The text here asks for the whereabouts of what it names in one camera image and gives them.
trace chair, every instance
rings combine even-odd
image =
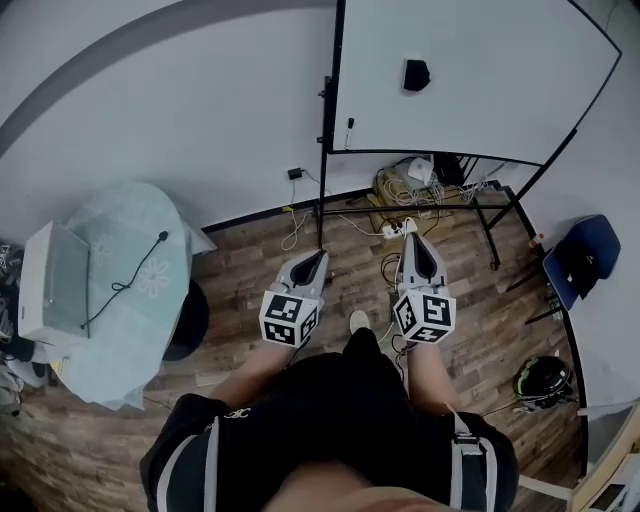
[[[200,346],[209,328],[209,304],[202,288],[194,280],[184,299],[178,325],[164,353],[163,361],[180,361]]]
[[[554,294],[547,300],[555,304],[546,313],[527,320],[525,325],[558,311],[569,311],[577,298],[584,299],[598,280],[609,278],[620,250],[620,240],[604,215],[586,217],[574,224],[567,235],[546,253],[542,265],[539,259],[535,260],[538,268],[507,288],[507,291],[517,288],[541,270],[553,287]]]

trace flower pattern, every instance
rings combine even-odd
[[[140,269],[138,290],[148,293],[149,297],[155,299],[161,288],[166,288],[171,283],[170,279],[164,275],[169,268],[168,261],[158,261],[155,257],[149,258],[147,264]]]
[[[111,249],[112,242],[113,238],[110,236],[105,234],[100,235],[98,240],[91,244],[91,263],[95,263],[101,267],[104,264],[104,260],[113,254]]]

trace black metal frame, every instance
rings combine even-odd
[[[326,186],[326,177],[327,177],[327,156],[330,154],[350,154],[350,153],[413,153],[413,154],[432,154],[438,153],[437,151],[411,151],[411,150],[358,150],[358,151],[336,151],[333,149],[333,136],[334,136],[334,127],[335,127],[335,115],[336,115],[336,103],[337,103],[337,94],[338,94],[338,81],[340,79],[340,63],[342,60],[342,36],[344,32],[344,14],[346,7],[346,0],[338,0],[337,8],[336,8],[336,25],[335,25],[335,35],[334,35],[334,44],[333,44],[333,68],[332,68],[332,76],[325,77],[325,87],[324,90],[319,93],[319,96],[324,98],[324,114],[322,120],[322,137],[318,137],[318,142],[322,144],[322,159],[320,164],[320,196],[318,199],[318,205],[316,207],[316,216],[317,216],[317,229],[318,229],[318,247],[322,249],[322,241],[323,241],[323,219],[326,215],[350,215],[350,214],[362,214],[362,213],[385,213],[385,212],[415,212],[415,211],[434,211],[434,210],[476,210],[478,212],[478,217],[480,218],[480,222],[482,224],[482,228],[484,229],[485,235],[487,237],[487,242],[489,244],[489,249],[491,250],[491,254],[493,256],[493,261],[490,266],[493,270],[498,270],[500,267],[500,256],[498,254],[498,250],[496,248],[495,242],[493,240],[493,236],[491,235],[491,229],[495,227],[495,225],[500,222],[500,220],[514,207],[520,207],[520,200],[524,197],[524,195],[536,184],[536,182],[544,175],[545,172],[553,165],[556,159],[560,156],[560,154],[564,151],[567,145],[571,142],[573,137],[575,137],[577,133],[577,127],[580,122],[587,115],[595,101],[600,96],[600,93],[607,85],[609,78],[615,71],[618,66],[618,62],[620,62],[620,58],[622,57],[622,52],[620,48],[611,40],[606,32],[602,30],[598,26],[597,23],[587,14],[585,11],[578,6],[574,0],[567,0],[571,3],[583,16],[585,16],[599,31],[600,33],[609,41],[609,43],[618,51],[618,58],[614,63],[611,71],[607,75],[602,87],[598,90],[598,93],[594,97],[593,101],[589,104],[584,114],[580,117],[576,126],[569,132],[569,134],[565,137],[562,143],[558,146],[558,148],[553,152],[553,154],[549,157],[549,159],[542,165],[532,162],[524,162],[521,160],[513,160],[513,159],[504,159],[495,156],[489,155],[476,155],[476,154],[467,154],[460,153],[457,156],[466,156],[471,158],[495,158],[498,160],[503,160],[505,162],[513,162],[513,163],[525,163],[529,165],[538,165],[538,171],[527,181],[525,186],[516,194],[514,198],[512,198],[507,204],[503,205],[485,205],[479,204],[475,198],[473,199],[471,204],[466,205],[413,205],[413,206],[392,206],[392,207],[368,207],[368,208],[343,208],[343,209],[325,209],[325,186]],[[500,210],[498,214],[487,221],[483,214],[483,210]]]

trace wooden floor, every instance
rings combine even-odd
[[[371,230],[367,217],[353,220]],[[149,383],[146,397],[160,404],[146,400],[145,411],[127,407],[112,412],[83,403],[63,387],[49,388],[26,394],[18,418],[0,419],[3,465],[41,510],[146,510],[138,461],[169,413],[165,405],[186,392],[208,394],[259,343],[263,291],[286,259],[315,246],[309,218],[295,250],[284,253],[280,241],[291,229],[291,217],[282,215],[211,235],[219,250],[194,264],[209,300],[210,329],[197,352],[165,364]],[[503,260],[497,272],[489,269],[490,253],[475,212],[457,211],[428,234],[447,263],[450,291],[457,298],[457,328],[443,342],[444,359],[464,406],[480,414],[514,401],[511,381],[527,358],[559,350],[571,361],[561,323],[547,318],[524,326],[543,308],[542,280],[505,293],[533,257],[519,218],[510,213],[493,233]],[[389,325],[389,287],[380,275],[380,261],[399,250],[400,242],[365,236],[338,217],[327,218],[325,234],[333,284],[325,291],[323,318],[305,355],[341,350],[355,309],[369,313],[379,335]],[[388,341],[382,347],[393,354]],[[511,438],[522,473],[573,485],[581,444],[577,406],[533,414],[511,409],[486,419]],[[514,510],[562,510],[562,505],[520,491]]]

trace whiteboard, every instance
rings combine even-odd
[[[336,30],[334,151],[347,150],[353,118],[349,151],[541,165],[620,57],[566,0],[343,0]],[[421,92],[402,89],[406,59],[427,63]]]

